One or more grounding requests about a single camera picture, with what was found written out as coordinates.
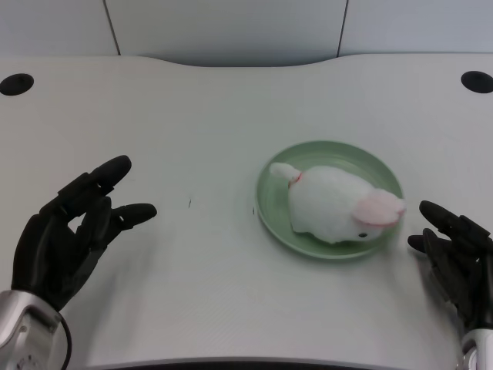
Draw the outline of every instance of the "white table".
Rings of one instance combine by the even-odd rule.
[[[311,66],[211,69],[139,57],[0,59],[0,284],[28,218],[79,174],[133,161],[113,204],[157,218],[121,234],[63,311],[72,368],[178,358],[302,358],[375,368],[455,366],[458,335],[406,237],[433,200],[493,229],[493,94],[462,73],[493,55],[361,55]],[[276,152],[339,140],[381,158],[409,210],[398,245],[334,264],[278,244],[253,215]]]

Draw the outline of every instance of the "round plate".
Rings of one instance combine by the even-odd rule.
[[[333,166],[358,175],[373,186],[404,198],[396,177],[378,158],[345,143],[312,141],[301,143],[278,153],[262,169],[257,182],[257,209],[267,229],[283,244],[303,254],[326,259],[359,257],[383,247],[392,239],[392,227],[371,241],[343,241],[329,244],[311,234],[297,234],[291,229],[287,201],[287,181],[269,172],[274,162],[289,163],[305,171],[314,166]]]

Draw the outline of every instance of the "plush rabbit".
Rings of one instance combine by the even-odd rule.
[[[289,164],[273,163],[270,172],[289,180],[293,231],[329,243],[375,239],[406,210],[402,199],[336,167],[300,172]]]

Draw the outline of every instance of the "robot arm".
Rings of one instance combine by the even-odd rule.
[[[420,212],[440,233],[432,230],[407,239],[414,249],[426,253],[431,276],[457,308],[466,335],[460,370],[493,369],[493,240],[490,233],[469,220],[455,216],[432,202],[423,201]]]
[[[27,223],[15,250],[12,289],[0,293],[1,368],[51,370],[60,324],[68,343],[62,369],[67,367],[72,341],[59,311],[87,281],[109,243],[157,215],[151,204],[111,208],[107,194],[131,166],[127,156],[119,156],[84,173]],[[68,223],[83,214],[74,233]]]

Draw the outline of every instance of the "plush toy tail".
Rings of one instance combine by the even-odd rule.
[[[270,173],[277,177],[282,177],[290,182],[296,182],[301,175],[301,171],[287,163],[272,163]]]

